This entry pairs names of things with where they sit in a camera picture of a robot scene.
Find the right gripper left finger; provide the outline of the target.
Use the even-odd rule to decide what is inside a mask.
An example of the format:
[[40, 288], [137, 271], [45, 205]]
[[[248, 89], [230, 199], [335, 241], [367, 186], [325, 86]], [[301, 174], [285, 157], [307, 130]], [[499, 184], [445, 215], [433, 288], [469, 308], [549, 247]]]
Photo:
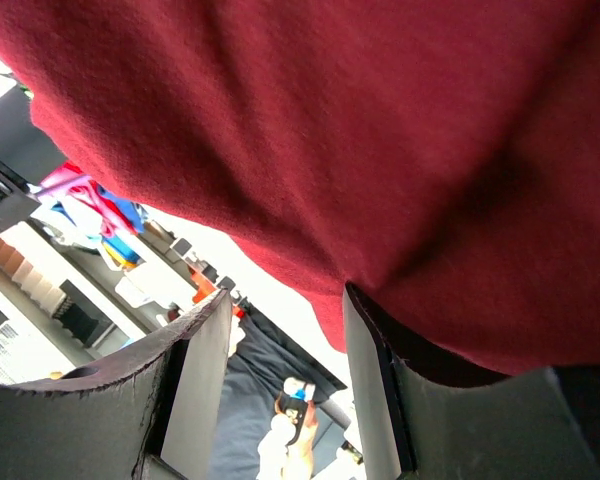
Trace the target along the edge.
[[0, 385], [0, 479], [203, 479], [232, 320], [217, 291], [57, 380]]

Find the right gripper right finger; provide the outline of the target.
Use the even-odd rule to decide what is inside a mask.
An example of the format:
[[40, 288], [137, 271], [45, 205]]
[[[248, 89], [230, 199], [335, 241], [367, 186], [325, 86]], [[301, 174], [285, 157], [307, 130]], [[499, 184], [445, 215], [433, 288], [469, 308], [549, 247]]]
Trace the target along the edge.
[[351, 284], [343, 314], [368, 478], [600, 479], [600, 367], [500, 375]]

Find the dark red t shirt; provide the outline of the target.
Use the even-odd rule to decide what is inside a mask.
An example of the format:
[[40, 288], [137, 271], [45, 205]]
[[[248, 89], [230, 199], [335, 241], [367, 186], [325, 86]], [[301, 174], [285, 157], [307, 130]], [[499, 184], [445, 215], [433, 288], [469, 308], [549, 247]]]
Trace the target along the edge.
[[229, 234], [342, 349], [353, 283], [478, 365], [600, 364], [600, 1], [0, 1], [32, 119]]

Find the operator hand in background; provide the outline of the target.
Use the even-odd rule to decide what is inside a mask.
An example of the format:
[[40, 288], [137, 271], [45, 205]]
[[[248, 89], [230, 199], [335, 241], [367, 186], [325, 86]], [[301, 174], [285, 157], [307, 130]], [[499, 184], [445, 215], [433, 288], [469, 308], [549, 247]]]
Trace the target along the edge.
[[298, 440], [288, 447], [286, 463], [282, 469], [283, 480], [310, 480], [314, 469], [313, 442], [318, 430], [316, 408], [308, 404]]

